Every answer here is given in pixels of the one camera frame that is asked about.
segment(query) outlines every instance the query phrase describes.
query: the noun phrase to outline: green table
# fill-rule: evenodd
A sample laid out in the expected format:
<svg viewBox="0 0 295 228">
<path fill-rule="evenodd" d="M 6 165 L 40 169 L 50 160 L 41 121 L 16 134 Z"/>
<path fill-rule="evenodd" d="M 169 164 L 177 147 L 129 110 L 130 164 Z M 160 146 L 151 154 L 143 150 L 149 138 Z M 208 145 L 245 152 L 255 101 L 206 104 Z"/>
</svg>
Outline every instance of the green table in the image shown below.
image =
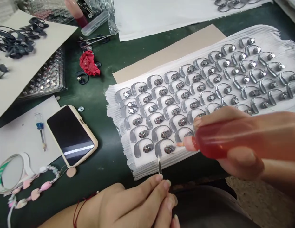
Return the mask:
<svg viewBox="0 0 295 228">
<path fill-rule="evenodd" d="M 64 175 L 53 187 L 42 193 L 42 196 L 37 201 L 29 202 L 26 207 L 14 210 L 12 214 L 12 227 L 37 227 L 55 213 L 97 190 L 102 190 L 116 182 L 121 182 L 126 188 L 129 188 L 145 180 L 145 178 L 139 181 L 133 180 L 131 171 L 127 166 L 126 157 L 123 154 L 122 144 L 116 127 L 112 119 L 108 118 L 106 114 L 107 102 L 105 100 L 104 90 L 109 85 L 116 83 L 112 73 L 210 24 L 214 24 L 226 36 L 253 25 L 266 24 L 279 29 L 282 39 L 295 41 L 295 24 L 276 4 L 267 3 L 262 7 L 243 13 L 132 41 L 120 43 L 118 36 L 114 36 L 111 42 L 107 44 L 93 46 L 95 56 L 102 63 L 102 76 L 91 78 L 89 83 L 83 86 L 76 81 L 75 76 L 75 72 L 80 70 L 79 57 L 82 54 L 82 51 L 75 42 L 78 36 L 81 35 L 80 30 L 78 29 L 66 41 L 65 75 L 68 90 L 57 94 L 61 96 L 59 104 L 61 106 L 70 104 L 75 107 L 83 106 L 85 108 L 84 112 L 81 112 L 81 116 L 98 139 L 99 147 L 87 161 L 77 168 L 78 172 L 75 177 L 70 179 Z M 108 33 L 107 24 L 99 28 L 91 37 L 95 37 L 100 33 Z M 45 99 L 40 98 L 23 103 L 15 102 L 1 117 L 0 127 Z M 64 162 L 62 158 L 59 158 L 52 164 L 62 167 Z M 170 179 L 174 185 L 203 177 L 224 176 L 226 173 L 216 161 L 207 159 L 201 154 L 196 154 L 164 169 L 163 175 L 165 178 Z M 20 200 L 29 196 L 34 188 L 40 187 L 45 181 L 51 178 L 52 174 L 50 173 L 42 174 L 40 178 L 32 183 L 29 189 L 19 193 L 17 198 Z M 4 198 L 0 195 L 0 227 L 7 226 L 7 201 L 8 197 Z"/>
</svg>

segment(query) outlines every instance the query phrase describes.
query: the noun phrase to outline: screwdriver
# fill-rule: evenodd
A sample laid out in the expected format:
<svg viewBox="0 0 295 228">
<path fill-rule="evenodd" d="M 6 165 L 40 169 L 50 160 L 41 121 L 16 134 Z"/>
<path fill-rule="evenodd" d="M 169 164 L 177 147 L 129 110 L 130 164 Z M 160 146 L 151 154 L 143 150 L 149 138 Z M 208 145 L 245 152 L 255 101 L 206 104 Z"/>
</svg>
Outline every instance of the screwdriver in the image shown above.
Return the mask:
<svg viewBox="0 0 295 228">
<path fill-rule="evenodd" d="M 44 129 L 42 114 L 37 112 L 34 114 L 34 118 L 36 119 L 37 129 L 40 130 L 40 133 L 41 133 L 43 149 L 44 149 L 44 151 L 46 151 L 46 144 L 44 141 L 44 136 L 43 136 L 43 131 L 42 131 Z"/>
</svg>

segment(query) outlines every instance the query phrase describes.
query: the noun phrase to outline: floor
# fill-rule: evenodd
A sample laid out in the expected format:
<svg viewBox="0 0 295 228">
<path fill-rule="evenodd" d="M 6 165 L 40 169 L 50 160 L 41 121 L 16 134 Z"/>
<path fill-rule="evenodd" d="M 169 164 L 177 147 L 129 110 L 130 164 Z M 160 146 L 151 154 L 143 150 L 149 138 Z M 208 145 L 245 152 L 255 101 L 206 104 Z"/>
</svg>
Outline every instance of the floor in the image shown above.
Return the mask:
<svg viewBox="0 0 295 228">
<path fill-rule="evenodd" d="M 238 196 L 238 202 L 262 228 L 295 227 L 295 201 L 262 181 L 226 179 Z"/>
</svg>

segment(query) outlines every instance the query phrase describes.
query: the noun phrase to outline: beige phone case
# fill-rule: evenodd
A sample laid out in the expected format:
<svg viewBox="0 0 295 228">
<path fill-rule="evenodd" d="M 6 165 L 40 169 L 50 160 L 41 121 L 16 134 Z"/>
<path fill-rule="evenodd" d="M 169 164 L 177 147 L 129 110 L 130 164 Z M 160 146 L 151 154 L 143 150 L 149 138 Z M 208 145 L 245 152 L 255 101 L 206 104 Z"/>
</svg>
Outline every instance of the beige phone case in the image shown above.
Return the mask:
<svg viewBox="0 0 295 228">
<path fill-rule="evenodd" d="M 84 121 L 82 120 L 82 117 L 80 116 L 80 114 L 78 113 L 78 111 L 75 109 L 75 107 L 74 106 L 72 106 L 72 105 L 69 105 L 69 104 L 67 104 L 67 105 L 64 105 L 63 107 L 61 107 L 61 109 L 62 108 L 64 108 L 65 106 L 68 106 L 68 107 L 70 107 L 70 109 L 72 110 L 72 112 L 74 113 L 74 115 L 77 117 L 77 119 L 78 119 L 78 121 L 80 122 L 80 124 L 82 125 L 82 127 L 84 128 L 84 130 L 87 132 L 87 134 L 88 134 L 88 136 L 90 137 L 90 139 L 92 140 L 92 142 L 94 143 L 94 147 L 83 157 L 83 158 L 81 158 L 76 164 L 74 164 L 73 166 L 70 166 L 69 164 L 68 164 L 68 161 L 67 161 L 67 159 L 65 158 L 65 156 L 64 156 L 64 154 L 63 154 L 63 152 L 62 152 L 62 150 L 61 150 L 61 148 L 60 148 L 60 146 L 59 146 L 59 144 L 58 144 L 58 142 L 56 141 L 56 138 L 54 137 L 54 135 L 52 134 L 52 132 L 51 132 L 51 129 L 50 129 L 50 127 L 48 126 L 48 124 L 47 124 L 47 121 L 46 121 L 46 125 L 47 125 L 47 127 L 48 127 L 48 129 L 50 130 L 50 132 L 51 132 L 51 134 L 52 134 L 52 136 L 53 136 L 53 138 L 55 139 L 55 142 L 56 142 L 56 144 L 57 144 L 57 146 L 58 146 L 58 148 L 60 149 L 60 152 L 61 152 L 61 154 L 62 154 L 62 157 L 63 157 L 63 159 L 64 159 L 64 161 L 65 161 L 65 163 L 66 163 L 66 165 L 67 165 L 67 167 L 68 168 L 71 168 L 71 167 L 76 167 L 76 166 L 78 166 L 78 165 L 80 165 L 83 161 L 85 161 L 97 148 L 98 148 L 98 140 L 96 139 L 96 137 L 93 135 L 93 133 L 91 132 L 91 130 L 88 128 L 88 126 L 84 123 Z"/>
</svg>

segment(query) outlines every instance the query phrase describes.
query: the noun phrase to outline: phone screen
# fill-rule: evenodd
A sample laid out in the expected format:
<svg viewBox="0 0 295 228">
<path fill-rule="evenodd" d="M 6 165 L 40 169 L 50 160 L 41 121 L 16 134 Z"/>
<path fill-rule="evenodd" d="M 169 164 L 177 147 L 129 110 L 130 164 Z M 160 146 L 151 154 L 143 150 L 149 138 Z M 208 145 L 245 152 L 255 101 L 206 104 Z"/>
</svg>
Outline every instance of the phone screen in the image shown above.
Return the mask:
<svg viewBox="0 0 295 228">
<path fill-rule="evenodd" d="M 47 124 L 70 166 L 95 146 L 69 106 L 50 117 Z"/>
</svg>

